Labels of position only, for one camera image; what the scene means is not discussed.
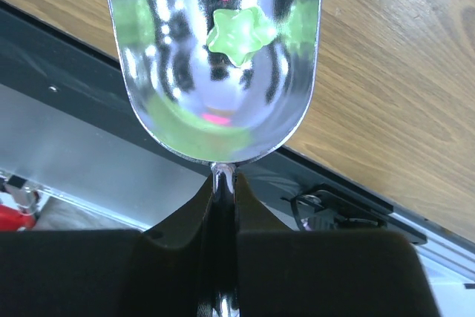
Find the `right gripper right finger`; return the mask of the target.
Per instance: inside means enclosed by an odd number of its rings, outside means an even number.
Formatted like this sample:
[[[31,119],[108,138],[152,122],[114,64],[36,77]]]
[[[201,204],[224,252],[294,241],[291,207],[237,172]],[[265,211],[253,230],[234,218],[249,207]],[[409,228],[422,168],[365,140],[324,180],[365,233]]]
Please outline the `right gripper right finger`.
[[[235,184],[242,316],[437,316],[415,249],[383,229],[289,229]]]

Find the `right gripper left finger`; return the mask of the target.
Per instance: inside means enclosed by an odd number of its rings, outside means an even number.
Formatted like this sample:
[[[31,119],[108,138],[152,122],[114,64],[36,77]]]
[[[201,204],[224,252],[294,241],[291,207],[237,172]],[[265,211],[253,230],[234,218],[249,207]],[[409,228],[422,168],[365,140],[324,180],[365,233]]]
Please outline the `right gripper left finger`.
[[[1,234],[3,316],[210,316],[203,228],[212,183],[145,232]]]

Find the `silver metal scoop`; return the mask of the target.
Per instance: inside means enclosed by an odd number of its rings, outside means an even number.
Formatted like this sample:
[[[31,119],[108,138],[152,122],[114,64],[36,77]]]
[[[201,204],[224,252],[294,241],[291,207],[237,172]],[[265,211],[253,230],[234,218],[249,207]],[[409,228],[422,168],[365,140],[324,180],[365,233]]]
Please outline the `silver metal scoop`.
[[[164,148],[210,166],[212,315],[237,316],[236,168],[281,147],[312,99],[322,0],[107,0],[131,107]],[[240,67],[206,44],[217,9],[257,6],[278,35]]]

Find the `green star candy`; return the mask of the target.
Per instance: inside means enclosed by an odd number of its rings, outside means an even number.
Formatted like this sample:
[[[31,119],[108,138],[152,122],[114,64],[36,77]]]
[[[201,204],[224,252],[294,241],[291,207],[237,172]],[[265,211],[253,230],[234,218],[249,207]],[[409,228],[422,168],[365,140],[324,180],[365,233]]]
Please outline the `green star candy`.
[[[217,9],[212,18],[214,26],[206,39],[208,49],[212,53],[225,54],[236,67],[248,62],[278,35],[274,23],[257,6]]]

